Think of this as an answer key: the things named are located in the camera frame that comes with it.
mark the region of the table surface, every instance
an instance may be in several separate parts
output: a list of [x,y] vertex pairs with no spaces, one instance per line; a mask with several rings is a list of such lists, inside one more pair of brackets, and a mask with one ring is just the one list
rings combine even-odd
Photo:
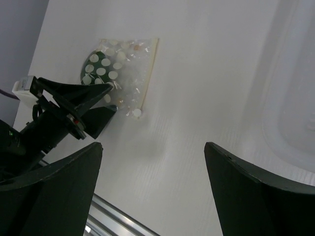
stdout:
[[[104,148],[99,196],[163,236],[222,235],[206,142],[314,185],[313,173],[270,151],[253,115],[262,96],[253,92],[257,70],[279,2],[49,1],[30,75],[75,84],[98,39],[160,38],[143,117],[117,113],[97,139]],[[14,127],[31,119],[20,104]],[[91,142],[67,136],[46,160]]]

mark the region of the white table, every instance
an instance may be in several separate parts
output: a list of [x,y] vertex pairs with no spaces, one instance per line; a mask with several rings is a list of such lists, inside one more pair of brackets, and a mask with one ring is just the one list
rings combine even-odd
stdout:
[[[267,69],[259,62],[271,53],[263,48],[278,3],[50,0],[30,75],[78,83],[99,38],[160,38],[142,119],[116,114],[98,138],[104,147],[99,196],[163,236],[221,235],[203,154],[209,141],[314,184],[314,174],[270,151],[259,126],[260,72]],[[20,104],[14,127],[21,130],[31,118]],[[67,136],[46,160],[92,141]]]

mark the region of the green round object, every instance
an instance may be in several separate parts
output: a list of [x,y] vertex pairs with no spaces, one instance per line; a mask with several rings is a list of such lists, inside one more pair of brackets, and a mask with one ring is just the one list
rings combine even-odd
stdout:
[[85,76],[91,77],[91,85],[95,84],[95,79],[100,78],[103,80],[104,83],[107,83],[111,81],[111,79],[108,77],[108,73],[111,71],[111,64],[112,62],[108,61],[109,59],[106,57],[106,55],[103,52],[97,52],[93,51],[86,61],[84,62],[81,70],[81,84],[85,85],[83,82],[83,78]]

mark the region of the plastic bag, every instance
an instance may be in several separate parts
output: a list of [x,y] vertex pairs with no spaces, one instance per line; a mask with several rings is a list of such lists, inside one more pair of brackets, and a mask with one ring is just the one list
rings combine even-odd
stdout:
[[109,83],[113,89],[104,97],[126,115],[141,116],[141,107],[152,73],[158,39],[102,39],[81,71],[81,83]]

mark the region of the white plastic container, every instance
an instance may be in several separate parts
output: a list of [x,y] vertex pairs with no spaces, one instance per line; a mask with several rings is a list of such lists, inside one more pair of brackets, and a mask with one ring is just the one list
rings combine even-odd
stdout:
[[263,133],[281,159],[315,172],[315,1],[290,19],[263,111]]

